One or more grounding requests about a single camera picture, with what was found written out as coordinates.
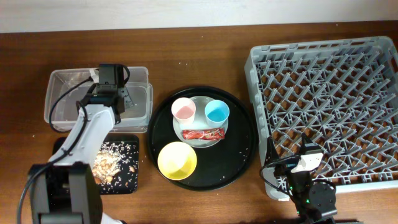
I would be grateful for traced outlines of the yellow bowl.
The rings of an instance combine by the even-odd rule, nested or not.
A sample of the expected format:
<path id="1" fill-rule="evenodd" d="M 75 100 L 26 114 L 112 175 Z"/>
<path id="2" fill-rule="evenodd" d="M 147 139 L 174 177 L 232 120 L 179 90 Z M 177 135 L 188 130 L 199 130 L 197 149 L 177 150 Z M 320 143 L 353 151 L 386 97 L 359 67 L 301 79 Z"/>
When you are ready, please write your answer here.
<path id="1" fill-rule="evenodd" d="M 164 177 L 170 180 L 183 180 L 195 171 L 197 154 L 184 142 L 171 142 L 159 152 L 157 165 Z"/>

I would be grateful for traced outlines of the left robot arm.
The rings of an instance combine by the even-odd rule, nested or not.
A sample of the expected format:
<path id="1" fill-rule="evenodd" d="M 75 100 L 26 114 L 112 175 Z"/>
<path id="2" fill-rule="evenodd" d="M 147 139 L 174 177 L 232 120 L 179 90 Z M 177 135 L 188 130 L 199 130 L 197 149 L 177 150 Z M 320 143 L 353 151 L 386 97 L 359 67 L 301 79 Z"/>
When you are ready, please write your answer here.
<path id="1" fill-rule="evenodd" d="M 92 168 L 106 136 L 132 106 L 129 77 L 125 65 L 99 65 L 98 79 L 75 103 L 78 117 L 66 140 L 47 163 L 30 168 L 21 198 L 30 196 L 34 223 L 117 222 L 103 212 Z"/>

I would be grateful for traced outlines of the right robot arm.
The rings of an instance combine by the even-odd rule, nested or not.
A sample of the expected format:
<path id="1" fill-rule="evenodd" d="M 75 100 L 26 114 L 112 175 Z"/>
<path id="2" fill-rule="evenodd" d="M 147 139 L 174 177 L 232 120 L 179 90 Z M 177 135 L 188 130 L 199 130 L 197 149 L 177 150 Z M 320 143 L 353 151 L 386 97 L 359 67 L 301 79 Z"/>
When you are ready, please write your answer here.
<path id="1" fill-rule="evenodd" d="M 266 159 L 259 171 L 260 176 L 267 185 L 289 196 L 302 223 L 334 223 L 333 216 L 337 214 L 336 185 L 328 180 L 314 180 L 310 173 L 320 165 L 323 151 L 304 133 L 301 142 L 297 154 L 281 158 L 273 138 L 268 137 Z M 264 177 L 263 170 L 270 168 L 274 169 L 275 175 L 286 176 L 287 190 L 278 188 Z"/>

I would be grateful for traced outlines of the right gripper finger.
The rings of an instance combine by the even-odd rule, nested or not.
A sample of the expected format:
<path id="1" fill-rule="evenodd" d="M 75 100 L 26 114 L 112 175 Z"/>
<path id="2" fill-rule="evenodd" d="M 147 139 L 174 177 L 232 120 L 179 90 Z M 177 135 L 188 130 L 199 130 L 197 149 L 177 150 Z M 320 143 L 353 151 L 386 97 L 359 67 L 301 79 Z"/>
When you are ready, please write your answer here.
<path id="1" fill-rule="evenodd" d="M 279 160 L 272 136 L 267 138 L 266 167 L 272 167 Z"/>
<path id="2" fill-rule="evenodd" d="M 305 133 L 302 133 L 302 144 L 300 147 L 301 155 L 317 154 L 320 153 L 320 146 L 314 143 Z"/>

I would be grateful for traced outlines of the food scraps pile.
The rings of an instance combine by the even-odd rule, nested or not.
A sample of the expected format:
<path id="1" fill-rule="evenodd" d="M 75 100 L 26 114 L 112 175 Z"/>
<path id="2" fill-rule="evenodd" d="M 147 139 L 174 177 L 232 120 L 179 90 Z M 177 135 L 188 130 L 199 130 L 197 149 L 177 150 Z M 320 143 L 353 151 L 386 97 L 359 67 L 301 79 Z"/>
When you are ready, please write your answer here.
<path id="1" fill-rule="evenodd" d="M 122 156 L 118 152 L 100 151 L 95 159 L 92 173 L 97 184 L 110 184 L 114 176 L 120 172 L 119 161 Z"/>

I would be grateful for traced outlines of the red snack wrapper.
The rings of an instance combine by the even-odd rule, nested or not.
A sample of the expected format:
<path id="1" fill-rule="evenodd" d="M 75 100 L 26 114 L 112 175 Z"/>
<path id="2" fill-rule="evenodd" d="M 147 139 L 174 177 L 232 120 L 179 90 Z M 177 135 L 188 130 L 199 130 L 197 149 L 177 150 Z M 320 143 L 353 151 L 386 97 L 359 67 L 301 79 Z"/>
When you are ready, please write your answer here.
<path id="1" fill-rule="evenodd" d="M 206 141 L 214 141 L 224 139 L 225 131 L 223 128 L 213 129 L 185 129 L 182 131 L 182 136 L 186 140 L 199 139 Z"/>

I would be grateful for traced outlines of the pink cup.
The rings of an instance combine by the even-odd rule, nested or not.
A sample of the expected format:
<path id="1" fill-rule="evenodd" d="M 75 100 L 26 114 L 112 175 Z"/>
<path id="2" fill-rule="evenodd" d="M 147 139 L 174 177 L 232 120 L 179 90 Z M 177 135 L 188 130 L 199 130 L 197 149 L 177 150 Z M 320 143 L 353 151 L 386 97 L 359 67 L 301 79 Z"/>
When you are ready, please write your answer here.
<path id="1" fill-rule="evenodd" d="M 179 124 L 192 124 L 195 119 L 196 104 L 193 100 L 182 97 L 172 103 L 171 112 Z"/>

